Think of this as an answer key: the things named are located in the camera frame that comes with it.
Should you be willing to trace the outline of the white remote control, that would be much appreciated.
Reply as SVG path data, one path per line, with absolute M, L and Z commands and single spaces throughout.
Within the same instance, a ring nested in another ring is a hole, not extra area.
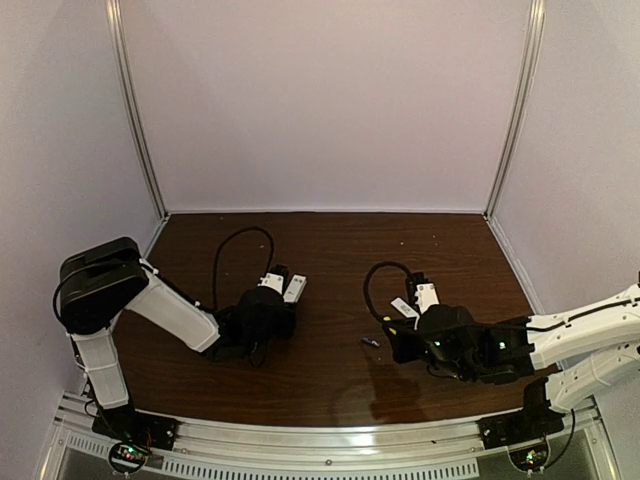
M 307 278 L 303 275 L 294 274 L 284 292 L 283 300 L 287 304 L 299 302 L 307 285 Z

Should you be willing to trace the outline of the white battery cover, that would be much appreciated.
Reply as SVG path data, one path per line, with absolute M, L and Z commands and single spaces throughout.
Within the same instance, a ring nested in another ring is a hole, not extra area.
M 400 297 L 393 299 L 390 305 L 407 319 L 416 319 L 420 316 L 413 307 Z

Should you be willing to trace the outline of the yellow handled screwdriver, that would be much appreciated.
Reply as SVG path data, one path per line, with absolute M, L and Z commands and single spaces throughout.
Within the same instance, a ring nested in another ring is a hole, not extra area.
M 386 322 L 386 323 L 389 323 L 389 322 L 392 322 L 392 319 L 389 316 L 384 316 L 383 317 L 383 321 Z M 393 335 L 397 335 L 397 330 L 396 329 L 388 327 L 387 330 L 388 330 L 389 333 L 391 333 Z

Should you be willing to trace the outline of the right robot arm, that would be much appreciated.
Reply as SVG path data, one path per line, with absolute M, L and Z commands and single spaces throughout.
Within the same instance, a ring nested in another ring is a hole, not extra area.
M 444 378 L 503 385 L 579 357 L 529 388 L 543 408 L 559 414 L 639 369 L 637 284 L 573 310 L 495 324 L 440 303 L 431 283 L 416 285 L 414 294 L 415 305 L 403 306 L 402 318 L 381 320 L 397 363 L 422 361 Z

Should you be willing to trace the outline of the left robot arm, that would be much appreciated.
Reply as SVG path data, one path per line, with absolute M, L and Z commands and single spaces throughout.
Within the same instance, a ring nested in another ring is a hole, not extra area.
M 164 278 L 133 239 L 121 237 L 65 259 L 52 306 L 98 411 L 118 429 L 135 415 L 112 338 L 112 324 L 123 312 L 145 318 L 210 362 L 254 361 L 272 340 L 293 336 L 306 284 L 305 276 L 277 265 L 236 304 L 213 311 Z

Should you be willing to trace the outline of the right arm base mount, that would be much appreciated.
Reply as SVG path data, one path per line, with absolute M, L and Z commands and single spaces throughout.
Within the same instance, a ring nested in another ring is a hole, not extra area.
M 507 447 L 511 465 L 528 477 L 544 474 L 555 466 L 565 456 L 575 435 L 576 415 L 571 410 L 568 439 L 552 457 L 549 436 L 563 431 L 565 415 L 551 409 L 546 395 L 547 383 L 548 378 L 540 378 L 529 384 L 524 389 L 521 409 L 482 417 L 477 421 L 484 449 Z

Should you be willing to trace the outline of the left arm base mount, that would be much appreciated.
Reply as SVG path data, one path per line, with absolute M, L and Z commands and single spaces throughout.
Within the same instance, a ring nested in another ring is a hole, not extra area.
M 147 465 L 156 450 L 173 449 L 179 426 L 176 419 L 140 412 L 131 401 L 107 409 L 98 402 L 92 385 L 88 395 L 85 412 L 89 413 L 89 404 L 96 410 L 92 414 L 92 432 L 115 441 L 107 453 L 107 462 L 117 474 L 129 478 Z

